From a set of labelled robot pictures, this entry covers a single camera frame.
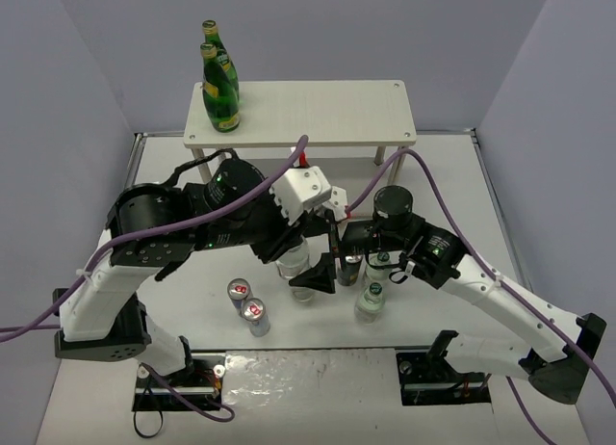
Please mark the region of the green glass bottle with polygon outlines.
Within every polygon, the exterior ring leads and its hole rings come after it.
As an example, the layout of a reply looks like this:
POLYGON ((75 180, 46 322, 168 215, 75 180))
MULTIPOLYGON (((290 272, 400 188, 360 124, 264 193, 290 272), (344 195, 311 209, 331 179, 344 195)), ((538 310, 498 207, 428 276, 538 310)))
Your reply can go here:
POLYGON ((227 78, 234 87, 237 98, 240 98, 240 84, 237 70, 219 36, 217 23, 213 19, 204 20, 202 22, 202 32, 205 41, 213 44, 217 48, 218 62, 222 66, 227 78))
POLYGON ((203 63, 202 98, 214 129, 220 133, 235 130, 241 122, 240 108, 235 88, 218 61, 214 44, 200 45, 203 63))

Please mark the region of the clear bottle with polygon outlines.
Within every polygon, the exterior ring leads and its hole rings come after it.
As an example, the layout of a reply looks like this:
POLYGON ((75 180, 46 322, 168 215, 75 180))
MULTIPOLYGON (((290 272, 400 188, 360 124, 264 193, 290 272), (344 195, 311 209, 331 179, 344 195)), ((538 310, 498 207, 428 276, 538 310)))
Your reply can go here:
POLYGON ((291 296, 297 302, 308 302, 316 295, 316 291, 311 288, 307 288, 304 286, 294 286, 291 284, 291 282, 295 278, 299 277, 302 273, 308 271, 309 269, 310 269, 309 265, 304 266, 296 275, 291 277, 289 280, 291 296))
POLYGON ((291 280, 310 268, 310 250, 305 238, 298 246, 290 248, 281 255, 275 265, 279 276, 291 280))
POLYGON ((370 286, 372 283, 379 283, 384 286, 391 270, 392 261, 388 252, 381 251, 370 254, 364 271, 364 285, 370 286))
POLYGON ((382 285, 371 282, 358 295, 354 307, 355 318, 363 324, 371 324, 380 316, 385 300, 382 285))

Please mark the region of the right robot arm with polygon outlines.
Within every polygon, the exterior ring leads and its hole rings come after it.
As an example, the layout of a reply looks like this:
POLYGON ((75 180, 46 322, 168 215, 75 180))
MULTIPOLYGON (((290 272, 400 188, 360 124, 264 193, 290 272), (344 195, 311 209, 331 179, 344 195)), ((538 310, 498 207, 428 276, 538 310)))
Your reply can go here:
POLYGON ((430 363, 460 374, 525 379, 553 401, 577 402, 606 330, 604 319, 561 309, 503 275, 460 236, 414 214, 405 188, 378 190, 368 221, 350 219, 341 188, 333 189, 326 206, 344 227, 331 237, 337 259, 363 256, 367 266, 395 284, 413 277, 466 301, 515 335, 503 340, 443 329, 426 355, 430 363))

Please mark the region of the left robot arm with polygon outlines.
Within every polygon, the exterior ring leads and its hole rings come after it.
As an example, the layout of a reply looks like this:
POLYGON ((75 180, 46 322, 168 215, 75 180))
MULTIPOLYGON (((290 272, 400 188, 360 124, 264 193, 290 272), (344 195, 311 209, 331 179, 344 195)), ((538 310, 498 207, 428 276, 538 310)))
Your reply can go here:
POLYGON ((263 263, 295 257, 304 239, 344 218, 344 195, 319 167, 291 167, 273 183, 231 154, 204 184, 179 184, 178 167, 162 183, 125 190, 108 214, 105 248, 74 291, 57 291, 60 359, 134 358, 166 378, 193 371, 187 338, 159 327, 138 298, 148 279, 163 280, 192 254, 236 246, 263 263))

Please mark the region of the green glass bottle front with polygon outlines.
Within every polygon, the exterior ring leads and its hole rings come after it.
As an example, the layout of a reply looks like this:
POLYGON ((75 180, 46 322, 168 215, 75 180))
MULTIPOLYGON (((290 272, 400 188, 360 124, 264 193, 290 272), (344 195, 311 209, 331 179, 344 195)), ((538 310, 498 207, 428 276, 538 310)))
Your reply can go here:
POLYGON ((235 88, 218 61, 214 44, 200 45, 203 63, 202 98, 214 129, 220 133, 235 130, 241 122, 240 108, 235 88))

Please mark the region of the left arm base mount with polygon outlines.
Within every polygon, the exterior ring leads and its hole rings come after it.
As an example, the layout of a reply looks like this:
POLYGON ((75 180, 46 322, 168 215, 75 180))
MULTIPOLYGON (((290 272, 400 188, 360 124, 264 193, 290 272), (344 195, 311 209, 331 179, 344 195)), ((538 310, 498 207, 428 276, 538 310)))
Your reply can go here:
MULTIPOLYGON (((193 372, 185 380, 167 379, 168 383, 188 402, 205 411, 220 411, 223 353, 193 353, 193 372)), ((141 366, 136 374, 134 400, 131 407, 137 412, 180 412, 190 409, 173 397, 141 366)))

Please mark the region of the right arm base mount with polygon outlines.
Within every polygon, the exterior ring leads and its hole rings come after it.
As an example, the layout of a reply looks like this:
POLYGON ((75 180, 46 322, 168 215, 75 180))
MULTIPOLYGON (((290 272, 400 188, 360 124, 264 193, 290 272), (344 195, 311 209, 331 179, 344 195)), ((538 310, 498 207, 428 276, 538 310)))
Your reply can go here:
POLYGON ((458 373, 442 358, 429 361, 423 348, 396 351, 396 363, 403 406, 491 403, 484 373, 458 373))

